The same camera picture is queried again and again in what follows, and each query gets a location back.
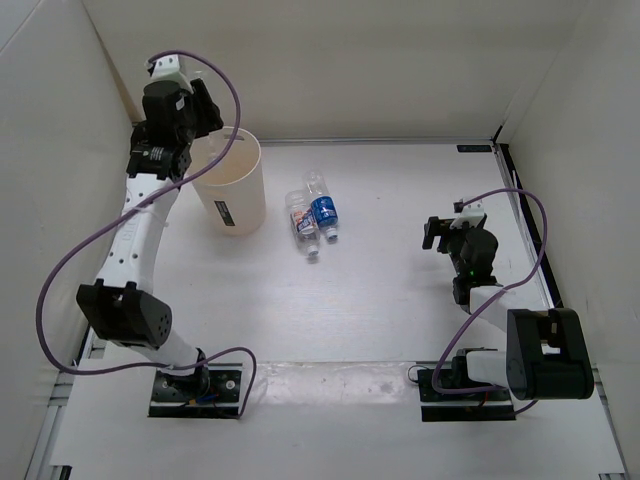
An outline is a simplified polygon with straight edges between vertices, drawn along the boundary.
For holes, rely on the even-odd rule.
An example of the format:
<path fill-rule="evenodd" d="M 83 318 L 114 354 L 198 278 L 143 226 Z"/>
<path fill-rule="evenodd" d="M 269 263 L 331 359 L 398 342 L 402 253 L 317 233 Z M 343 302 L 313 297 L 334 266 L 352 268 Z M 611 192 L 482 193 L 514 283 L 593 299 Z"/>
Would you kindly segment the clear bottle orange blue label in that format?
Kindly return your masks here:
<path fill-rule="evenodd" d="M 307 192 L 295 190 L 287 193 L 285 205 L 298 251 L 309 262 L 316 262 L 319 257 L 319 229 Z"/>

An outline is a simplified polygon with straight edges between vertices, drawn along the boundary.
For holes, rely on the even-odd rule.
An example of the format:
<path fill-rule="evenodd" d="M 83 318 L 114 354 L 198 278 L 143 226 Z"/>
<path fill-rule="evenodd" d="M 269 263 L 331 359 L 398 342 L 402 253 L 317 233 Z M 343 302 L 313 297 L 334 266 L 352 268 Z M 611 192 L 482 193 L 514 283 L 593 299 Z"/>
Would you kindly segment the clear bottle blue cap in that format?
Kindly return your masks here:
<path fill-rule="evenodd" d="M 204 140 L 205 161 L 210 163 L 226 148 L 230 135 L 222 131 L 209 134 Z"/>

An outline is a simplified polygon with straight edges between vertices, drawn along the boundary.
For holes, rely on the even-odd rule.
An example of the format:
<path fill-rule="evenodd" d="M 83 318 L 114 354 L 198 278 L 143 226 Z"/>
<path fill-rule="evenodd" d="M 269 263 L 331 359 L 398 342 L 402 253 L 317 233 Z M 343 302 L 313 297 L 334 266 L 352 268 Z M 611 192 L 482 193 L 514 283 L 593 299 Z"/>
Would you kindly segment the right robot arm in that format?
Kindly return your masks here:
<path fill-rule="evenodd" d="M 470 400 L 480 393 L 509 391 L 518 400 L 584 400 L 595 388 L 578 314 L 567 308 L 521 308 L 511 290 L 493 274 L 499 246 L 483 219 L 441 219 L 424 226 L 422 247 L 447 255 L 455 270 L 455 303 L 471 320 L 482 318 L 506 335 L 504 350 L 449 344 L 436 365 L 431 388 L 440 395 Z"/>

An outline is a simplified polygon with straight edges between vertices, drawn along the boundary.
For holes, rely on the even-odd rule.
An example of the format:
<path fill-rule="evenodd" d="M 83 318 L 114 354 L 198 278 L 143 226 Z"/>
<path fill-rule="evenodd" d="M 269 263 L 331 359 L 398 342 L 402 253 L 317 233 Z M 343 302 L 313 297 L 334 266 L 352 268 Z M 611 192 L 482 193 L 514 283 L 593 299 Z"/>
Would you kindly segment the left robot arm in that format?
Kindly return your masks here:
<path fill-rule="evenodd" d="M 172 328 L 171 308 L 153 294 L 153 275 L 168 214 L 191 164 L 194 140 L 222 128 L 217 105 L 200 79 L 188 87 L 159 80 L 143 90 L 144 121 L 131 135 L 123 210 L 93 284 L 76 300 L 97 336 L 162 364 L 164 381 L 191 400 L 204 397 L 211 377 L 201 349 Z"/>

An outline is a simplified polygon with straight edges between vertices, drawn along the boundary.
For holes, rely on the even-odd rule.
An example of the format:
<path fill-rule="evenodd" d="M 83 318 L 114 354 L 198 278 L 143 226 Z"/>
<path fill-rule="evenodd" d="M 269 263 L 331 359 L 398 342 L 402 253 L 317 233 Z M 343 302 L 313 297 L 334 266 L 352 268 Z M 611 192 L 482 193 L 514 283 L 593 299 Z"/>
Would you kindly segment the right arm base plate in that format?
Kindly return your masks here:
<path fill-rule="evenodd" d="M 433 369 L 417 371 L 421 420 L 424 423 L 514 421 L 515 409 L 508 390 L 449 395 L 431 385 Z"/>

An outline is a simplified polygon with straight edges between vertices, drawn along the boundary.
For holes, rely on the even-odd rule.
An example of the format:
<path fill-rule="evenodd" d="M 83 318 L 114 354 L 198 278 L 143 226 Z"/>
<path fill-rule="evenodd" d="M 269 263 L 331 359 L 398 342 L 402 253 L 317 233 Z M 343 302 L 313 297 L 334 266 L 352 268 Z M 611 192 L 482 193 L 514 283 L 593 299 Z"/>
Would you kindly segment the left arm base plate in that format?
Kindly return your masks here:
<path fill-rule="evenodd" d="M 155 374 L 147 416 L 162 419 L 236 419 L 241 406 L 243 366 L 210 364 L 209 380 L 198 393 L 185 393 Z"/>

